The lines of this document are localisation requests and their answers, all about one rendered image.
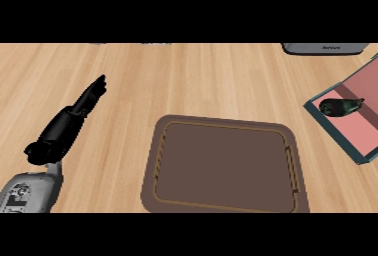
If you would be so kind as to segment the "pink box with teal rim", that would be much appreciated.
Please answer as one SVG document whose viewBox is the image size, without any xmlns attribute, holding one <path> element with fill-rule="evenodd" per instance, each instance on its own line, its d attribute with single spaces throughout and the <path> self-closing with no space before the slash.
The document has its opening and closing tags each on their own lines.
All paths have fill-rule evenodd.
<svg viewBox="0 0 378 256">
<path fill-rule="evenodd" d="M 320 109 L 325 99 L 365 99 L 361 109 L 330 117 Z M 305 104 L 305 108 L 356 164 L 378 157 L 378 53 L 358 71 Z"/>
</svg>

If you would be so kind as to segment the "brown tray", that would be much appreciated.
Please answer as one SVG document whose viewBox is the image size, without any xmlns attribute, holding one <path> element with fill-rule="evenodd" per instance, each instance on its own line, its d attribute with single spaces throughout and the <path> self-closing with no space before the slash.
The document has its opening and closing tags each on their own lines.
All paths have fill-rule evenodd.
<svg viewBox="0 0 378 256">
<path fill-rule="evenodd" d="M 311 211 L 296 137 L 283 124 L 167 115 L 141 193 L 162 213 Z"/>
</svg>

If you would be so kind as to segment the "dark green eggplant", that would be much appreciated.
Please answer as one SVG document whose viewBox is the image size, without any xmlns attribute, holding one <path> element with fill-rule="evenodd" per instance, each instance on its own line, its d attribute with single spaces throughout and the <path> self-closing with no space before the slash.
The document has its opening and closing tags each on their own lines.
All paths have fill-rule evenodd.
<svg viewBox="0 0 378 256">
<path fill-rule="evenodd" d="M 320 104 L 321 112 L 330 117 L 345 117 L 362 108 L 365 99 L 325 99 Z"/>
</svg>

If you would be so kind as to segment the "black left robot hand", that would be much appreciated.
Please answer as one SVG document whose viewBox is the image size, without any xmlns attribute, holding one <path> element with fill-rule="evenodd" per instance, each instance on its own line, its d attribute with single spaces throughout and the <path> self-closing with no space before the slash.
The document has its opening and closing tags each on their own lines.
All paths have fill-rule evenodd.
<svg viewBox="0 0 378 256">
<path fill-rule="evenodd" d="M 57 163 L 66 157 L 77 139 L 85 119 L 107 92 L 105 76 L 89 85 L 73 106 L 67 106 L 49 122 L 36 142 L 24 153 L 35 165 Z"/>
</svg>

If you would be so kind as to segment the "grey appliance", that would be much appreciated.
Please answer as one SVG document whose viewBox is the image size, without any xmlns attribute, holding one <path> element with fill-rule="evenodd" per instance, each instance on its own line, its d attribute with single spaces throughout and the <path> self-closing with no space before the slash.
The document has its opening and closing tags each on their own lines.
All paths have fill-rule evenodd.
<svg viewBox="0 0 378 256">
<path fill-rule="evenodd" d="M 284 43 L 283 48 L 293 55 L 356 55 L 368 43 Z"/>
</svg>

